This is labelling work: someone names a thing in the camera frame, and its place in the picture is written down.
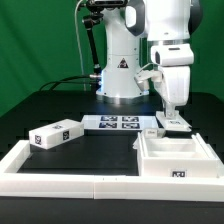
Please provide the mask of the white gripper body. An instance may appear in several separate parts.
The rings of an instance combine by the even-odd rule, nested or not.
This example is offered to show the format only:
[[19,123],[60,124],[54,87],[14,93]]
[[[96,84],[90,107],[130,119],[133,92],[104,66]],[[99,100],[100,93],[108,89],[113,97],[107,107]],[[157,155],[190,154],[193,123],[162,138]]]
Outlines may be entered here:
[[194,54],[189,44],[156,45],[151,47],[151,61],[162,73],[155,89],[165,106],[183,106],[187,103],[190,87],[190,65]]

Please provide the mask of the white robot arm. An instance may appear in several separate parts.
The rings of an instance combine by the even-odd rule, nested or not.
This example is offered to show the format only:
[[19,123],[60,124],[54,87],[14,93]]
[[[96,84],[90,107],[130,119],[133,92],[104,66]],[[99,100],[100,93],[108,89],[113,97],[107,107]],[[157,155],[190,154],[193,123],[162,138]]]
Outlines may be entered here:
[[97,98],[132,102],[153,84],[163,102],[159,113],[177,120],[189,98],[194,54],[189,39],[202,19],[200,0],[87,0],[93,25],[106,29],[107,63],[98,71]]

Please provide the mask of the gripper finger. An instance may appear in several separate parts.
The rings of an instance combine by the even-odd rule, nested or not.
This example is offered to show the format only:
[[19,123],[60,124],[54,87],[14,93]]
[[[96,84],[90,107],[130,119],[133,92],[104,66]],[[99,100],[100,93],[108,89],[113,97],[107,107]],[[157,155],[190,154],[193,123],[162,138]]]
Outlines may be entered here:
[[176,116],[175,106],[169,102],[165,106],[165,116],[167,119],[174,119]]

